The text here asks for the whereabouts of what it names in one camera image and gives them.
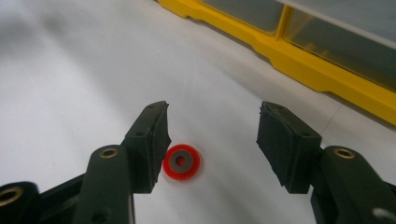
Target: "yellow plastic container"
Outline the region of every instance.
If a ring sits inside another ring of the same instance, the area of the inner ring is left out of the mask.
[[[395,49],[272,0],[245,2],[251,8],[270,4],[263,22],[227,7],[237,0],[158,1],[182,18],[205,21],[248,43],[275,69],[311,89],[333,92],[396,125]]]

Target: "gray surface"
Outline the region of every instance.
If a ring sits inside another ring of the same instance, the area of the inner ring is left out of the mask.
[[[277,0],[396,49],[394,0]]]
[[[275,71],[250,49],[149,0],[3,1],[0,185],[50,189],[118,144],[166,100],[175,144],[201,153],[188,182],[164,173],[136,195],[137,223],[314,223],[308,195],[282,189],[255,138],[262,100],[288,107],[323,146],[363,154],[396,183],[394,126]]]

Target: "brass screw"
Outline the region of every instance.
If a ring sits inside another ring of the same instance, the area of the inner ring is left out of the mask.
[[[0,207],[17,201],[23,194],[23,188],[15,186],[9,189],[3,189],[0,192]]]
[[[352,160],[356,157],[355,154],[353,154],[351,151],[344,149],[344,148],[337,148],[333,153],[336,156],[339,156],[341,158],[348,159],[348,160]]]
[[[103,159],[109,159],[117,156],[119,150],[116,148],[107,148],[100,153],[100,157]]]

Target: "washer hole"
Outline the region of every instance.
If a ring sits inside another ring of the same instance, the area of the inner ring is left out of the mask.
[[[177,164],[178,166],[184,166],[184,165],[186,164],[186,158],[183,157],[183,156],[178,156],[178,157],[176,158],[176,164]]]

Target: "black plastic bracket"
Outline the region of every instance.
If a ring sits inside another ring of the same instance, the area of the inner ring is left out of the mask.
[[[151,193],[171,139],[165,101],[146,106],[121,145],[94,151],[86,174],[41,194],[34,183],[0,188],[0,223],[134,223],[134,193]]]

